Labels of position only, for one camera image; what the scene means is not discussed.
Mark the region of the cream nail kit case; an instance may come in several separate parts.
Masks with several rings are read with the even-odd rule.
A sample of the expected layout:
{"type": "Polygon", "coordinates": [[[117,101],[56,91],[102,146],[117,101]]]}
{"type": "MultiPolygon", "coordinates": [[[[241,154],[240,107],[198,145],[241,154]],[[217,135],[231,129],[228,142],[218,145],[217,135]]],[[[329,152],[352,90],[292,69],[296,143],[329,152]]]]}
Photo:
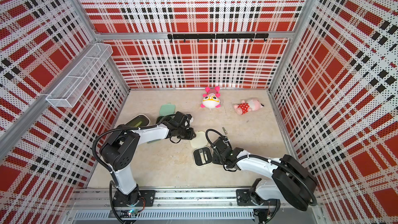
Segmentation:
{"type": "Polygon", "coordinates": [[[190,141],[193,148],[194,163],[197,167],[206,166],[212,163],[212,151],[208,146],[208,141],[203,133],[199,133],[196,138],[190,141]]]}

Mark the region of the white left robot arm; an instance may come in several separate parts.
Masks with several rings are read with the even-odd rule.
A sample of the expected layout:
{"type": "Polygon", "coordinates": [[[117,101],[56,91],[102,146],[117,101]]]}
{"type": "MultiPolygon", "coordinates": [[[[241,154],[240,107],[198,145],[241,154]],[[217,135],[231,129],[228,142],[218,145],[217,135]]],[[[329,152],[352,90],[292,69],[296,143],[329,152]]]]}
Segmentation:
{"type": "Polygon", "coordinates": [[[93,141],[93,157],[110,173],[110,185],[116,188],[117,200],[134,206],[143,198],[130,168],[137,147],[153,141],[171,141],[173,137],[178,142],[192,140],[196,137],[194,129],[190,127],[192,121],[192,115],[177,112],[161,117],[153,125],[131,127],[121,124],[100,134],[93,141]]]}

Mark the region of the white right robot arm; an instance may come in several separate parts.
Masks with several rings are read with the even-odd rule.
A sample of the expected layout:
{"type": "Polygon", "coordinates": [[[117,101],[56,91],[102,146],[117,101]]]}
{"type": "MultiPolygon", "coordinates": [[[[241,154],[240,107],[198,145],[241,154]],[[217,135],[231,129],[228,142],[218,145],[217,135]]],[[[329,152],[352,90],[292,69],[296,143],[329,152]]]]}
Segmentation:
{"type": "Polygon", "coordinates": [[[261,206],[268,200],[286,200],[301,211],[318,204],[315,196],[318,181],[291,155],[265,158],[242,148],[233,149],[224,135],[220,134],[214,142],[210,140],[208,133],[205,133],[205,137],[213,151],[213,163],[221,165],[225,171],[250,171],[270,178],[275,183],[275,190],[267,190],[266,182],[257,178],[247,196],[241,198],[243,202],[261,206]]]}

